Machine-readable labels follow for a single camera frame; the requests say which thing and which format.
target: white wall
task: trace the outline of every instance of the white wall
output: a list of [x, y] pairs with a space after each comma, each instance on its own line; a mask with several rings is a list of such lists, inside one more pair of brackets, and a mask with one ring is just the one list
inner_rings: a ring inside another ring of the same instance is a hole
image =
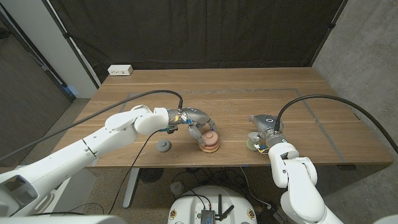
[[41, 0], [0, 0], [77, 98], [91, 98], [96, 87]]

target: floor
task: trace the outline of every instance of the floor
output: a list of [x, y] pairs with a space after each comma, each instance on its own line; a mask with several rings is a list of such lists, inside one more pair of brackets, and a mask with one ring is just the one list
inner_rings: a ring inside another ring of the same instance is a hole
[[[87, 102], [86, 99], [76, 99], [53, 125], [49, 133], [72, 123]], [[375, 134], [386, 144], [380, 134]], [[30, 164], [48, 155], [62, 135], [59, 134], [38, 144], [22, 161], [22, 164]], [[131, 208], [123, 209], [122, 201], [127, 181], [123, 183], [120, 193], [116, 194], [127, 169], [89, 169], [98, 178], [89, 202], [101, 204], [105, 212], [108, 213], [116, 198], [116, 204], [111, 214], [120, 216], [127, 223], [166, 223], [169, 209], [174, 202], [170, 191], [172, 178], [184, 170], [183, 168], [165, 169], [162, 178], [154, 183], [146, 184], [140, 180]], [[208, 180], [210, 172], [215, 173], [220, 170], [220, 168], [199, 170], [195, 174], [198, 180], [193, 174], [186, 172], [175, 180], [182, 181], [187, 190], [200, 184], [220, 184], [240, 192], [240, 186], [231, 186], [224, 177], [217, 178], [217, 181]], [[241, 175], [241, 171], [237, 167], [232, 170]], [[273, 183], [271, 168], [245, 167], [244, 170], [248, 176], [250, 188], [253, 189], [257, 197], [278, 205], [280, 196], [285, 190], [278, 189]], [[323, 196], [326, 205], [344, 223], [372, 223], [387, 215], [398, 213], [398, 176], [396, 175], [398, 163], [394, 162], [389, 167], [357, 166], [356, 170], [340, 170], [337, 166], [321, 166], [317, 167], [317, 171], [317, 189]], [[261, 207], [256, 201], [251, 198], [249, 201], [255, 211], [261, 211]], [[102, 211], [97, 205], [87, 205], [85, 213], [101, 214]], [[270, 219], [266, 221], [267, 223], [274, 222]]]

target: wooden table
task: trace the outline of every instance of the wooden table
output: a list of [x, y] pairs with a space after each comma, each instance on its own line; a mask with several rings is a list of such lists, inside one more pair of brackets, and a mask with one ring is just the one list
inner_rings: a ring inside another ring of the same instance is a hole
[[[135, 70], [128, 77], [109, 76], [76, 120], [127, 97], [149, 90], [173, 90], [184, 107], [198, 108], [215, 122], [220, 135], [218, 151], [207, 154], [181, 124], [173, 134], [157, 133], [147, 143], [134, 167], [227, 167], [268, 166], [269, 158], [246, 148], [248, 133], [256, 131], [251, 114], [277, 115], [290, 100], [309, 94], [336, 95], [312, 68], [235, 68], [192, 70]], [[130, 101], [105, 112], [64, 135], [59, 150], [104, 125], [112, 114], [144, 104], [149, 108], [177, 108], [178, 98], [156, 94]], [[393, 158], [346, 105], [312, 99], [292, 105], [283, 115], [284, 134], [314, 164], [388, 164]], [[148, 136], [139, 136], [130, 146], [100, 157], [95, 167], [130, 166]], [[169, 152], [159, 152], [161, 139], [172, 143]]]

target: black curtain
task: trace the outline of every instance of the black curtain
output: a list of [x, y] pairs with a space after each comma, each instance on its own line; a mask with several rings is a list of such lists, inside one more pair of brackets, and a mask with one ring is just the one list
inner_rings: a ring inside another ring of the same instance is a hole
[[97, 76], [134, 69], [306, 67], [343, 0], [51, 0]]

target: table leg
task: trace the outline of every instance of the table leg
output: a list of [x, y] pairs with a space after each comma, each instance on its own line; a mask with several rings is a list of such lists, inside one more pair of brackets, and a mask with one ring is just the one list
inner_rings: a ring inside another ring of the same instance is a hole
[[132, 168], [130, 171], [129, 182], [127, 183], [126, 193], [124, 194], [123, 208], [129, 208], [131, 206], [132, 198], [139, 180], [139, 170], [139, 168]]

